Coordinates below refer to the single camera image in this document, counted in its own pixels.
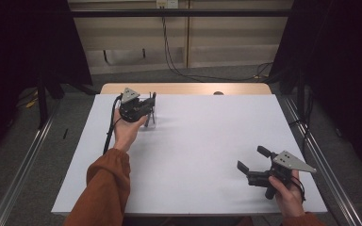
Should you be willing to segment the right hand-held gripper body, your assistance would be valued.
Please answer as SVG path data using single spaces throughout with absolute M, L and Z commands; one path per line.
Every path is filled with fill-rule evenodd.
M 271 167 L 269 170 L 251 171 L 246 175 L 248 184 L 250 186 L 261 186 L 266 187 L 265 197 L 268 200 L 272 200 L 275 196 L 276 189 L 269 182 L 269 177 L 274 176 L 281 181 L 285 186 L 295 184 L 300 188 L 302 196 L 304 196 L 304 186 L 301 182 L 295 183 L 293 181 L 294 176 L 292 175 L 293 170 L 305 171 L 310 173 L 316 173 L 317 170 L 303 160 L 294 156 L 288 151 L 282 151 L 281 153 L 275 153 L 275 158 L 271 159 Z

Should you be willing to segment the thin brass upright strip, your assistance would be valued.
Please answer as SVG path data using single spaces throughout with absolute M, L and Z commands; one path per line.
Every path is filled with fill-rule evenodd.
M 186 9 L 190 9 L 190 0 L 186 0 Z M 186 18 L 186 55 L 185 55 L 185 66 L 186 68 L 189 67 L 189 25 L 190 25 L 190 18 Z

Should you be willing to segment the person's left hand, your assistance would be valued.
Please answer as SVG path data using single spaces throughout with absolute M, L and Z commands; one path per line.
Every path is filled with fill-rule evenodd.
M 142 116 L 136 122 L 127 122 L 121 118 L 118 109 L 114 112 L 114 148 L 123 152 L 128 152 L 131 145 L 135 141 L 139 129 L 145 124 L 146 116 Z

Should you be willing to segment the black horizontal frame bar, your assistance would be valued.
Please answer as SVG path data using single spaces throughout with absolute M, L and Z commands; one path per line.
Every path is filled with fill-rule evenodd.
M 71 14 L 89 17 L 288 17 L 291 9 L 78 9 Z

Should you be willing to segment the black left stand post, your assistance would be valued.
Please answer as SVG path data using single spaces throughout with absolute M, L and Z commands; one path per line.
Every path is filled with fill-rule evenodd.
M 43 83 L 43 76 L 40 74 L 38 78 L 38 102 L 39 102 L 39 110 L 40 110 L 40 124 L 39 128 L 46 124 L 48 119 L 48 109 L 46 103 L 46 92 L 45 92 L 45 85 Z

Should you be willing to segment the person's right hand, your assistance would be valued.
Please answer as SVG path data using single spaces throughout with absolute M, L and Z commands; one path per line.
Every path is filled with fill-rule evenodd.
M 297 218 L 305 215 L 299 187 L 295 184 L 285 186 L 274 176 L 269 177 L 269 182 L 277 190 L 276 202 L 284 218 Z

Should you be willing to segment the clear plastic organizer box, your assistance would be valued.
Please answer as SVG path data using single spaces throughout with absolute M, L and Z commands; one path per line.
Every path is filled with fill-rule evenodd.
M 148 113 L 150 112 L 150 110 L 151 110 L 151 109 L 149 109 L 149 110 L 141 110 L 140 108 L 141 108 L 143 105 L 146 105 L 146 104 L 145 104 L 145 103 L 142 103 L 141 100 L 139 100 L 139 102 L 137 103 L 137 113 L 136 113 L 137 120 L 139 120 L 142 116 L 146 116 L 146 117 L 147 117 L 147 114 L 148 114 Z M 154 128 L 154 125 L 153 125 L 153 122 L 152 122 L 152 118 L 151 118 L 149 127 L 145 127 L 145 128 Z

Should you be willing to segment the left aluminium floor rail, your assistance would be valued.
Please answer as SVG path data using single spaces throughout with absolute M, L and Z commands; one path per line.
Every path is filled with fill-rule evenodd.
M 34 162 L 40 152 L 41 146 L 43 145 L 52 123 L 54 121 L 54 117 L 58 113 L 58 109 L 60 107 L 61 101 L 55 101 L 53 105 L 53 109 L 51 110 L 50 115 L 48 116 L 45 123 L 42 127 L 37 131 L 33 142 L 27 150 L 25 158 L 16 171 L 16 174 L 11 181 L 4 197 L 0 201 L 0 226 L 5 226 L 8 220 L 8 217 L 12 211 L 14 204 L 16 203 L 24 185 L 28 174 L 30 173 Z

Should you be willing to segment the black stand post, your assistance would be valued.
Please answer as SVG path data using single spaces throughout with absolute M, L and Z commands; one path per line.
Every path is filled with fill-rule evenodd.
M 45 92 L 45 85 L 43 83 L 43 76 L 40 74 L 38 78 L 38 102 L 39 102 L 39 110 L 40 110 L 40 124 L 39 128 L 46 124 L 48 119 L 48 109 L 46 103 L 46 92 Z
M 299 119 L 304 121 L 304 74 L 302 70 L 299 70 L 299 80 L 297 87 L 297 110 Z

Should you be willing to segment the light wooden table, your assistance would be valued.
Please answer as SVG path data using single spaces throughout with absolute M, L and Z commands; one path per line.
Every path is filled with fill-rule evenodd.
M 264 83 L 107 83 L 102 94 L 117 94 L 130 88 L 140 94 L 156 92 L 157 94 L 197 94 L 212 95 L 256 95 L 271 94 L 271 89 Z

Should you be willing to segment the dark curtain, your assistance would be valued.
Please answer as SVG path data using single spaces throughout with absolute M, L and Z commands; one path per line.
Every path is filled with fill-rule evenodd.
M 362 161 L 362 0 L 293 0 L 271 81 L 303 80 Z
M 90 85 L 91 73 L 68 0 L 0 0 L 0 137 L 18 96 L 44 82 Z

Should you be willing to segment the dark right curtain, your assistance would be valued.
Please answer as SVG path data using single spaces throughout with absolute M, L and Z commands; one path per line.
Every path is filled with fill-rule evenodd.
M 362 0 L 293 0 L 271 81 L 303 80 L 362 161 Z

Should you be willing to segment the dark left curtain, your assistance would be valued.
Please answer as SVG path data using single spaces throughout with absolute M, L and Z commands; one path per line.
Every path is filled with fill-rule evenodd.
M 0 137 L 18 96 L 44 82 L 90 85 L 91 73 L 68 0 L 0 0 Z

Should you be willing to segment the white wall socket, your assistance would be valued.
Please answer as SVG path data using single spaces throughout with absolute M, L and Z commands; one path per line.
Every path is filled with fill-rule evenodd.
M 178 0 L 156 0 L 156 7 L 160 9 L 178 8 L 178 6 Z

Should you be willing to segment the black right stand post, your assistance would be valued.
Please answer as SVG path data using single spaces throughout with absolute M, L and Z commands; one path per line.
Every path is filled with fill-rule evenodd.
M 299 80 L 297 87 L 297 110 L 299 119 L 304 121 L 304 74 L 302 70 L 299 70 Z

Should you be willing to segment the white table sheet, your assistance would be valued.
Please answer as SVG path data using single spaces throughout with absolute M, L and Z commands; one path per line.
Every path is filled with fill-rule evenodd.
M 273 214 L 262 187 L 237 168 L 264 171 L 270 159 L 257 147 L 301 154 L 273 95 L 156 97 L 156 123 L 142 128 L 129 151 L 128 216 Z

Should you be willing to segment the thick black makeup brush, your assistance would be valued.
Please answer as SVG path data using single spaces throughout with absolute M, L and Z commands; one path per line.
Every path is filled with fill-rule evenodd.
M 152 98 L 153 97 L 153 94 L 152 94 L 152 92 L 149 92 L 149 98 Z M 144 124 L 144 126 L 145 127 L 149 127 L 149 124 L 150 124 L 150 121 L 151 121 L 151 118 L 152 118 L 152 107 L 150 108 L 151 110 L 150 110 L 150 112 L 147 114 L 147 120 L 146 120 L 146 122 L 145 122 L 145 124 Z

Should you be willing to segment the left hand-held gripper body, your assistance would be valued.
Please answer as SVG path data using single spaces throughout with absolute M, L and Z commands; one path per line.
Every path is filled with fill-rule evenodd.
M 136 91 L 125 88 L 122 98 L 121 98 L 121 104 L 119 108 L 120 115 L 123 120 L 127 122 L 136 122 L 137 117 L 137 103 L 140 100 L 140 94 Z

